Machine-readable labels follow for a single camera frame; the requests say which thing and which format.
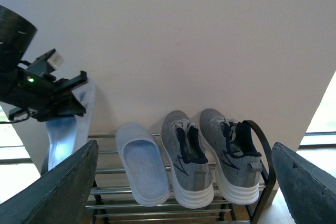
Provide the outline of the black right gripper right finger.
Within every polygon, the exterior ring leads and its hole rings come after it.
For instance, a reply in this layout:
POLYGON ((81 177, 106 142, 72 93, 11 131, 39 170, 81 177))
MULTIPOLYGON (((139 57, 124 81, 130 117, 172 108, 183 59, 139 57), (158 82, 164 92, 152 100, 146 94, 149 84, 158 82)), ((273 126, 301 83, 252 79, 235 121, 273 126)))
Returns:
POLYGON ((280 142, 271 158, 295 223, 335 223, 335 177, 280 142))

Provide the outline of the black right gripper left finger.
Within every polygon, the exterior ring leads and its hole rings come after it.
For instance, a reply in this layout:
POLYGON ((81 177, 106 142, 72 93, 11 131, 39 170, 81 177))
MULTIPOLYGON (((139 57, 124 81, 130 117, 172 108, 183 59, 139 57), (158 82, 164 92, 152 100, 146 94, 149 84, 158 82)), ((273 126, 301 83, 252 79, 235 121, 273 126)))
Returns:
POLYGON ((80 223, 98 160, 91 140, 1 204, 1 223, 80 223))

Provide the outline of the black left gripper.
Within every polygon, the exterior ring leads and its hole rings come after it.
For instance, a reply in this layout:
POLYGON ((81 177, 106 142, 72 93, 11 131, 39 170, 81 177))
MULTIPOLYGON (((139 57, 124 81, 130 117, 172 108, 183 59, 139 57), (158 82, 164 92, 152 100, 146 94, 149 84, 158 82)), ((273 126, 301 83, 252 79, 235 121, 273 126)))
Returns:
POLYGON ((10 122, 22 122, 29 118, 46 122, 83 116, 86 108, 72 90, 87 82, 85 71, 72 79, 55 81, 54 76, 41 77, 18 67, 12 72, 1 72, 1 102, 14 106, 8 114, 10 122))

